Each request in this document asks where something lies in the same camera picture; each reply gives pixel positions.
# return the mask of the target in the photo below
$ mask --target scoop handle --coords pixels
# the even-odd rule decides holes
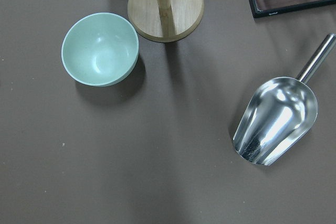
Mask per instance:
[[[322,64],[327,55],[331,52],[336,45],[336,34],[328,34],[324,41],[321,43],[316,52],[312,55],[305,67],[296,77],[297,80],[307,84],[309,79],[314,75],[315,71]]]

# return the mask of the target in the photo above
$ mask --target wooden pole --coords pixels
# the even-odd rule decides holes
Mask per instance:
[[[176,35],[172,5],[170,0],[157,0],[163,37]]]

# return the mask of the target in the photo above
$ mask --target stainless steel scoop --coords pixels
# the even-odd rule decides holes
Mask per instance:
[[[306,83],[335,45],[336,35],[327,35],[296,79],[274,78],[257,89],[233,137],[241,157],[271,165],[312,127],[318,104]]]

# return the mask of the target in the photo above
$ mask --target bowl rim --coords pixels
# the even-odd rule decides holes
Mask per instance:
[[[63,53],[63,50],[64,50],[64,44],[65,44],[65,41],[67,40],[68,38],[68,35],[71,33],[71,31],[80,23],[82,22],[83,20],[87,19],[87,18],[90,18],[92,16],[96,16],[96,15],[110,15],[110,16],[114,16],[114,17],[117,17],[119,19],[121,19],[122,21],[124,21],[126,24],[129,25],[129,27],[132,29],[133,33],[134,33],[134,36],[135,36],[135,41],[136,41],[136,47],[137,47],[137,50],[136,50],[136,53],[134,55],[134,62],[133,64],[130,66],[130,68],[128,68],[125,73],[123,73],[121,76],[119,76],[118,78],[114,78],[114,79],[111,79],[110,81],[107,81],[107,82],[102,82],[102,83],[90,83],[90,82],[86,82],[86,81],[82,81],[80,79],[78,79],[77,77],[75,77],[70,71],[69,69],[67,68],[66,64],[65,64],[65,61],[64,61],[64,53]],[[102,13],[93,13],[93,14],[90,14],[88,16],[85,16],[83,18],[81,18],[80,20],[78,20],[76,23],[74,23],[72,25],[72,27],[68,30],[68,32],[66,33],[64,39],[63,39],[63,43],[62,43],[62,48],[61,48],[61,58],[62,58],[62,63],[63,63],[63,66],[65,68],[65,70],[68,72],[68,74],[73,78],[75,79],[76,81],[80,82],[80,83],[83,83],[85,85],[89,85],[89,86],[95,86],[95,87],[104,87],[104,86],[110,86],[110,85],[113,85],[113,84],[116,84],[120,81],[122,81],[124,78],[126,78],[133,70],[137,60],[138,60],[138,55],[139,55],[139,38],[138,38],[138,34],[137,32],[135,31],[133,25],[127,20],[125,19],[124,17],[118,15],[118,14],[115,14],[115,13],[107,13],[107,12],[102,12]]]

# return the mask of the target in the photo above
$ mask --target ceramic bowl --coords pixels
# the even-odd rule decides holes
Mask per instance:
[[[110,86],[133,70],[139,54],[138,35],[123,17],[96,13],[76,22],[66,34],[61,57],[76,81]]]

